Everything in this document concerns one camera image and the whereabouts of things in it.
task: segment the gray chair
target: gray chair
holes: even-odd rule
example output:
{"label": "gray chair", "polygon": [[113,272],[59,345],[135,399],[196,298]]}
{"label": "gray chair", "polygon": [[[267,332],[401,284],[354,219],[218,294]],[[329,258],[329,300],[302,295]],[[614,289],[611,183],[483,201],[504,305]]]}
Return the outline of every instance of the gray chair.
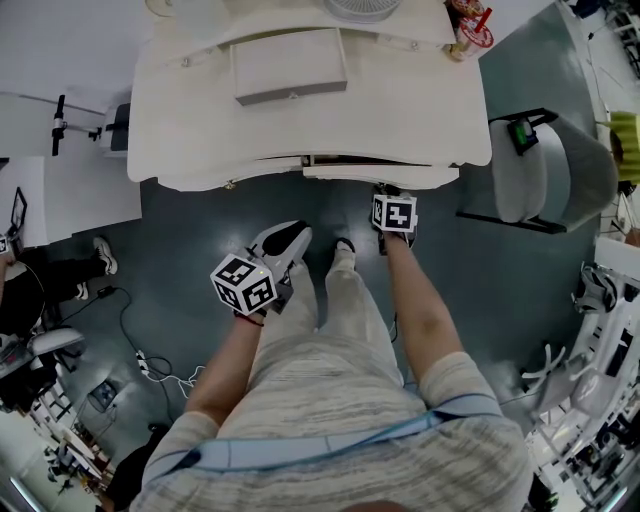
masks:
{"label": "gray chair", "polygon": [[[528,118],[533,127],[548,125],[560,143],[548,140],[519,156],[507,126]],[[493,159],[490,167],[498,218],[460,211],[458,217],[556,234],[567,233],[601,213],[618,189],[618,169],[609,150],[562,116],[546,109],[530,110],[489,123]],[[547,173],[568,169],[569,198],[556,222],[541,219],[547,196]]]}

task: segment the black cable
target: black cable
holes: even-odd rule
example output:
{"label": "black cable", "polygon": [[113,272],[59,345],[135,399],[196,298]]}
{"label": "black cable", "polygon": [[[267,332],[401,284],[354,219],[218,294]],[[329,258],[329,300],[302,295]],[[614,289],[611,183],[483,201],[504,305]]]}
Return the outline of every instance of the black cable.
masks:
{"label": "black cable", "polygon": [[94,442],[97,444],[98,441],[100,440],[100,438],[107,433],[107,431],[113,426],[113,424],[116,422],[116,420],[118,419],[118,408],[113,405],[112,409],[113,412],[113,418],[111,418],[111,421],[109,422],[109,424],[104,428],[104,430],[102,432],[100,432],[95,438],[94,438]]}
{"label": "black cable", "polygon": [[[151,369],[151,368],[149,368],[149,371],[151,373],[154,373],[154,370]],[[171,400],[169,399],[169,393],[167,392],[167,388],[165,387],[164,382],[162,380],[156,378],[156,382],[158,384],[160,384],[160,386],[162,387],[162,392],[164,393],[164,399],[165,399],[166,404],[167,404],[167,418],[169,418],[169,421],[171,423],[174,423],[176,420],[173,418],[173,416],[171,414]]]}
{"label": "black cable", "polygon": [[393,339],[391,340],[391,343],[395,343],[395,341],[398,339],[398,313],[396,313],[393,316],[393,328],[392,328],[392,330],[393,329],[396,330],[396,334],[394,335]]}
{"label": "black cable", "polygon": [[[124,335],[126,340],[129,342],[129,345],[131,345],[131,348],[133,348],[133,351],[137,355],[139,350],[136,347],[135,343],[133,343],[133,341],[131,340],[131,336],[129,336],[129,333],[127,332],[127,329],[124,326],[124,314],[126,313],[127,309],[129,309],[131,304],[133,303],[133,300],[131,299],[131,294],[127,290],[125,290],[124,288],[120,288],[120,287],[114,288],[114,290],[116,290],[116,291],[120,290],[121,292],[123,292],[127,296],[127,304],[120,310],[120,330],[122,331],[122,334]],[[169,364],[169,368],[173,372],[173,366],[171,365],[171,362],[168,359],[166,359],[164,357],[149,357],[149,358],[145,358],[145,361],[147,361],[148,359],[158,359],[158,360],[165,361],[166,363]],[[155,373],[156,375],[159,375],[161,377],[167,377],[168,376],[167,374],[164,374],[163,372],[158,371],[155,367],[149,365],[149,363],[147,363],[147,366],[149,367],[149,371]],[[171,423],[173,423],[175,420],[173,419],[173,416],[171,415],[171,400],[169,399],[169,393],[167,393],[167,388],[165,388],[164,382],[159,382],[158,384],[160,384],[160,386],[162,386],[162,392],[164,393],[164,397],[165,397],[165,400],[167,402],[167,417],[169,418]]]}
{"label": "black cable", "polygon": [[[157,359],[158,361],[163,361],[163,362],[167,363],[167,366],[169,367],[168,373],[165,373],[165,372],[163,372],[161,370],[158,370],[155,367],[155,365],[150,365],[149,361],[151,361],[153,359]],[[158,375],[161,375],[162,377],[169,377],[170,375],[173,375],[173,365],[171,364],[171,361],[169,361],[166,357],[151,356],[151,357],[145,357],[144,360],[147,363],[147,366],[149,367],[149,369],[154,371]]]}
{"label": "black cable", "polygon": [[63,318],[62,320],[60,320],[57,324],[55,324],[53,326],[53,329],[55,329],[56,327],[60,327],[63,323],[65,323],[67,320],[69,320],[70,318],[73,318],[76,315],[79,315],[80,313],[82,313],[85,309],[87,309],[89,306],[91,306],[94,302],[96,302],[97,300],[100,300],[102,297],[98,296],[95,297],[94,299],[92,299],[91,301],[89,301],[87,304],[85,304],[84,306],[82,306],[78,311],[76,311],[75,313],[70,314],[69,316]]}
{"label": "black cable", "polygon": [[120,330],[122,331],[123,336],[125,337],[125,339],[129,342],[129,345],[131,345],[131,348],[133,349],[133,351],[137,354],[138,353],[138,347],[136,347],[135,343],[133,343],[133,341],[131,340],[131,336],[129,336],[129,333],[127,332],[127,329],[124,326],[124,314],[127,312],[127,309],[129,309],[129,307],[131,306],[131,304],[133,303],[133,299],[131,298],[131,294],[125,290],[124,288],[114,288],[114,291],[121,291],[122,293],[124,293],[127,296],[127,303],[124,305],[124,307],[120,310]]}
{"label": "black cable", "polygon": [[542,390],[540,391],[536,391],[535,393],[529,393],[528,395],[522,395],[522,396],[518,396],[516,398],[512,398],[511,400],[507,400],[506,402],[502,402],[500,405],[500,407],[502,407],[503,405],[507,405],[510,404],[511,402],[517,402],[518,400],[522,400],[524,398],[529,398],[530,396],[536,396],[539,395],[540,393],[542,393]]}

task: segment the white shelf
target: white shelf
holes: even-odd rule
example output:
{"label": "white shelf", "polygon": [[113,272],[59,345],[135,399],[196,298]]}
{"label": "white shelf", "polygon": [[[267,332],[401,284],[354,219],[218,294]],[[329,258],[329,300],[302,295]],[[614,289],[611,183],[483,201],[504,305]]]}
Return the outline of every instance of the white shelf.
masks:
{"label": "white shelf", "polygon": [[298,28],[345,28],[386,34],[412,41],[441,45],[455,36],[443,0],[404,0],[380,23],[346,23],[331,16],[323,0],[226,0],[231,26],[208,40],[196,41],[182,32],[175,18],[155,25],[154,38],[171,41],[156,62],[182,59],[190,54],[256,34]]}

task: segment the chair back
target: chair back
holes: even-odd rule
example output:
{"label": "chair back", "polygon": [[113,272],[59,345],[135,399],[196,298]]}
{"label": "chair back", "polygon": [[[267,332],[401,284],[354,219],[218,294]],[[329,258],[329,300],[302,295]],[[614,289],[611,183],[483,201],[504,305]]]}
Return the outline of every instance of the chair back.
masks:
{"label": "chair back", "polygon": [[571,175],[569,200],[559,223],[573,231],[613,202],[618,169],[605,146],[562,116],[548,124],[562,141]]}

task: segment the green object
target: green object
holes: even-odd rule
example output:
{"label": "green object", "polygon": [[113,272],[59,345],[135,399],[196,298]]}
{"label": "green object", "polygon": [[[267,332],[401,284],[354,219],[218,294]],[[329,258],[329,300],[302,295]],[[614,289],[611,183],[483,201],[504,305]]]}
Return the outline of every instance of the green object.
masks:
{"label": "green object", "polygon": [[607,126],[622,146],[622,161],[616,159],[620,181],[640,183],[640,117],[631,112],[612,112]]}

